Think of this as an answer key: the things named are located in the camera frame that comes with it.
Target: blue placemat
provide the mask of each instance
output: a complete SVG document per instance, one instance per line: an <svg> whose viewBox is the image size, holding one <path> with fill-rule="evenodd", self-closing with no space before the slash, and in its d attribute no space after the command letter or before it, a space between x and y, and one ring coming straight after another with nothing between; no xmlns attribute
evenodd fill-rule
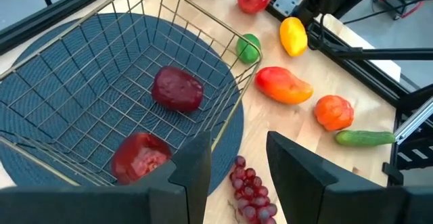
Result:
<svg viewBox="0 0 433 224"><path fill-rule="evenodd" d="M74 22L42 36L17 62ZM202 82L201 110L182 116L153 102L148 91L164 65L182 68ZM217 53L183 27L151 16L100 14L0 84L0 134L82 185L92 183L64 164L85 167L88 176L115 184L110 157L133 132L165 138L174 152L206 126L214 125L216 137L240 96L235 85L229 86L233 82ZM231 168L243 130L240 105L212 153L209 193ZM13 134L48 145L65 156L63 164ZM0 159L17 185L67 184L1 143Z"/></svg>

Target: wooden surface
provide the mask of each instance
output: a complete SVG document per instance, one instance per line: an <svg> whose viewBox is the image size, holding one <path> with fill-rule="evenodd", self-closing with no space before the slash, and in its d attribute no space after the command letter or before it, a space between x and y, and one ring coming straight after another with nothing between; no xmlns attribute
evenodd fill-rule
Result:
<svg viewBox="0 0 433 224"><path fill-rule="evenodd" d="M131 5L137 1L130 0ZM315 88L312 98L298 106L287 106L271 101L259 93L254 88L254 85L247 89L242 100L245 113L245 129L240 154L246 157L247 165L255 168L257 175L263 179L264 185L269 188L269 197L272 202L277 203L279 206L267 164L265 151L267 131L278 131L282 135L348 171L353 171L380 185L386 185L387 177L381 172L381 167L383 162L389 161L391 146L383 145L369 149L340 147L333 141L332 133L326 132L317 124L312 115L312 108L316 101L324 95L340 95L350 101L355 108L355 121L350 129L391 131L395 115L395 109L392 106L318 51L308 50L302 57L289 57L279 42L279 21L268 13L263 12L255 16L243 14L239 11L236 0L192 1L236 31L255 34L260 39L263 49L263 62L260 67L281 66L287 68L297 77L309 82ZM104 0L98 0L59 24L86 15L103 2ZM144 0L144 2L146 14L158 14L160 0ZM166 6L176 8L177 0L164 0L163 3ZM117 12L128 10L126 0L116 0L114 4ZM101 12L112 12L112 9L108 7ZM141 14L141 6L133 9L132 12ZM184 7L183 4L180 4L178 14L187 18L204 32L212 35L216 40L227 42L228 36L223 32L223 29L219 30L216 28L218 25L215 25L212 20L209 20L191 6L186 5ZM167 14L161 12L161 16L167 19L173 18L173 15L170 16L170 12L167 12ZM175 22L183 23L184 21L179 19ZM326 18L325 24L331 30L335 30L338 35L343 37L352 46L364 46L368 44L357 35L353 35L351 30L344 27L331 16ZM25 48L37 37L1 56L0 72L9 68ZM245 66L235 66L233 67L233 73L240 74L245 69ZM398 69L395 68L394 74L389 72L390 76L395 77ZM7 185L13 185L13 182L0 167L0 186L4 187ZM233 218L233 210L227 203L228 201L234 203L232 193L233 190L229 180L226 178L208 198L205 223L236 223ZM281 211L277 214L276 219L277 223L286 223Z"/></svg>

